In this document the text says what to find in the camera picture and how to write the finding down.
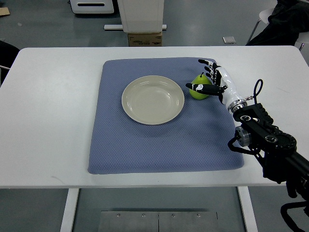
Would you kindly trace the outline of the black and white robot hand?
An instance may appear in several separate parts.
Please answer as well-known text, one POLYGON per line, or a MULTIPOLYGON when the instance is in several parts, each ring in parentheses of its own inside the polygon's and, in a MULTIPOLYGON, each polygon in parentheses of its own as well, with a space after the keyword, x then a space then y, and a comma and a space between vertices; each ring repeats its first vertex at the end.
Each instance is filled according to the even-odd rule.
POLYGON ((218 96, 219 101, 226 106, 231 114, 247 106, 246 100, 238 94, 234 82, 223 67, 210 60, 199 59, 198 61, 205 64, 206 76, 210 79, 211 84, 187 83, 185 85, 187 88, 200 94, 218 96))

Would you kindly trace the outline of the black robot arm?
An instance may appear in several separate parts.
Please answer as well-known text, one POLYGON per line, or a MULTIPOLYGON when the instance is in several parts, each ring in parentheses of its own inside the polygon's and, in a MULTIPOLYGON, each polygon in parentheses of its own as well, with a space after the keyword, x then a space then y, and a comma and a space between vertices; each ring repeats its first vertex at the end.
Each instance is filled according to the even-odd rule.
POLYGON ((286 203, 281 207, 281 216, 294 232, 302 231, 289 216, 288 210, 303 208, 309 213, 309 162, 296 150, 296 139, 273 124, 262 104, 239 108, 233 112, 234 137, 228 142, 230 150, 255 156, 263 168, 263 177, 278 184, 285 182, 288 195, 301 195, 304 201, 286 203))

